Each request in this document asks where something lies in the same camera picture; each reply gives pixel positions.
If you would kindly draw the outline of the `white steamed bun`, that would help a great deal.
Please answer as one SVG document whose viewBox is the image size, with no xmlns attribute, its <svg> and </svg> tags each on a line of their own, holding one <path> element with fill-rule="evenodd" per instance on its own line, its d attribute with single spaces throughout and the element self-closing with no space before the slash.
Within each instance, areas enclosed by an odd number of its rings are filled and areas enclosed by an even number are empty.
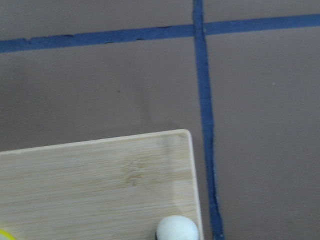
<svg viewBox="0 0 320 240">
<path fill-rule="evenodd" d="M 163 218 L 157 225 L 157 240 L 199 240 L 197 225 L 189 218 L 172 215 Z"/>
</svg>

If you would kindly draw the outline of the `bamboo cutting board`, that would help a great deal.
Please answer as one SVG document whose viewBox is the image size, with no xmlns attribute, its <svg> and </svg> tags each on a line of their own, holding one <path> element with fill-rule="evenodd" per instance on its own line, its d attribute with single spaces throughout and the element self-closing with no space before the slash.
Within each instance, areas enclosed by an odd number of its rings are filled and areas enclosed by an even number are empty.
<svg viewBox="0 0 320 240">
<path fill-rule="evenodd" d="M 188 130 L 0 154 L 0 228 L 17 240 L 153 240 L 171 215 L 203 231 Z"/>
</svg>

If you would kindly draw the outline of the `top lemon slice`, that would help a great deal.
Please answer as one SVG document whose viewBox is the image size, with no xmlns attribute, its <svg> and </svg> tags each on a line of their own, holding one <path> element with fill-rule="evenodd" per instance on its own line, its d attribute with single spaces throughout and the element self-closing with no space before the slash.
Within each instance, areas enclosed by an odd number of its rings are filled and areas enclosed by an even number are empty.
<svg viewBox="0 0 320 240">
<path fill-rule="evenodd" d="M 3 229 L 0 229 L 0 240 L 16 240 L 16 238 Z"/>
</svg>

